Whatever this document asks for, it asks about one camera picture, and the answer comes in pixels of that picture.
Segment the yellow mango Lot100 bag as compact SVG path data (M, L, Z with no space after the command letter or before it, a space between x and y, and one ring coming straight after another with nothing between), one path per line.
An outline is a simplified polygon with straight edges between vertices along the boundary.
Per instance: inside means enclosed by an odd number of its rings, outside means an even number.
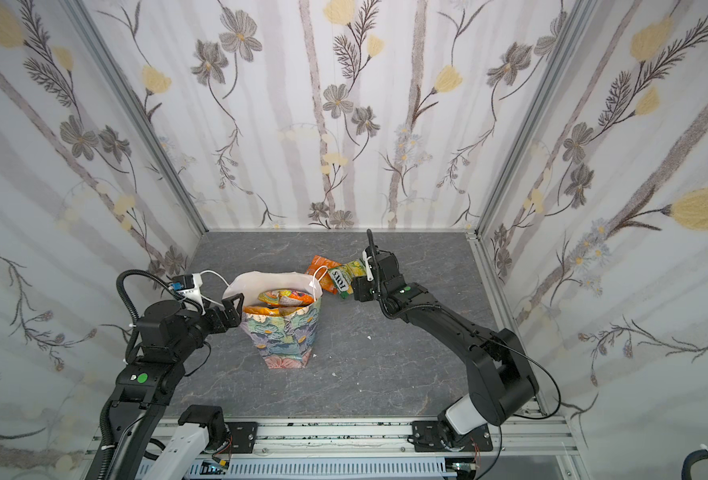
M305 306L248 306L243 309L246 315L268 316L268 317L286 317L291 314L304 310Z

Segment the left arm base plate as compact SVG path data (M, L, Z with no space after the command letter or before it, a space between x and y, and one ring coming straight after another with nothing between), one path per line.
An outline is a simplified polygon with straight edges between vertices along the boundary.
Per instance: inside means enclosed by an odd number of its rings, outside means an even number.
M212 454L251 454L257 439L258 423L226 420L220 406L191 405L177 420L179 427L193 426L202 431L204 451Z

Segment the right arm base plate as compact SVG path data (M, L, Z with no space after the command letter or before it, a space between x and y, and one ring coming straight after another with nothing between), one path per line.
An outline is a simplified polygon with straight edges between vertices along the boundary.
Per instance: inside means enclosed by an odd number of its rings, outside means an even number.
M457 434L447 422L416 420L411 423L408 442L418 453L460 452L478 453L494 450L492 435L487 425L467 434Z

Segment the green yellow Fox's candy bag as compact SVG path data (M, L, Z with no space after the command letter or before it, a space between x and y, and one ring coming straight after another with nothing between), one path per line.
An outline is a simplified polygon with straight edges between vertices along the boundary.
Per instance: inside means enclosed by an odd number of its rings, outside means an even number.
M361 260L353 260L329 269L328 274L333 281L338 295L346 299L354 293L354 279L356 277L367 276L367 271Z

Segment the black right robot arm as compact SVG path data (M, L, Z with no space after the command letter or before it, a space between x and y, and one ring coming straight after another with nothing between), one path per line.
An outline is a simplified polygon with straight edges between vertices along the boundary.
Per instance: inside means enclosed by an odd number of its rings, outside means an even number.
M411 442L421 448L461 450L474 432L502 426L512 417L546 420L520 411L540 392L534 370L545 367L528 356L510 329L478 325L441 303L421 284L405 280L396 255L380 249L371 230L362 252L366 274L353 280L354 298L376 301L382 314L418 327L440 341L464 364L468 393L437 417L429 433L414 432Z

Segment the floral white paper bag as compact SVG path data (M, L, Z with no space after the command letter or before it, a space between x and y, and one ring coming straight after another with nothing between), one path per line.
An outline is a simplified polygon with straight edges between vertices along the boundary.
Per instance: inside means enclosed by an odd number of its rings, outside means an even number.
M243 309L267 306L258 295L275 289L294 289L313 294L316 301L304 310L286 317L242 314L239 327L249 336L267 366L271 369L302 369L312 357L321 313L324 290L319 281L307 273L264 273L252 271L226 282L226 290L218 301L237 293L244 294Z

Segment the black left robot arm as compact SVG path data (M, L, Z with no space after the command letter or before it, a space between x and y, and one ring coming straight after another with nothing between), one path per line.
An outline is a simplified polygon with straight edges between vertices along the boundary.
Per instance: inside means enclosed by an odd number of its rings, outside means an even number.
M140 313L125 288L125 280L132 276L152 280L172 297ZM131 334L125 367L99 415L101 442L86 474L88 479L135 477L154 430L186 376L185 362L207 344L209 336L240 325L245 301L238 293L221 305L210 301L199 304L139 269L120 273L116 289L131 316Z

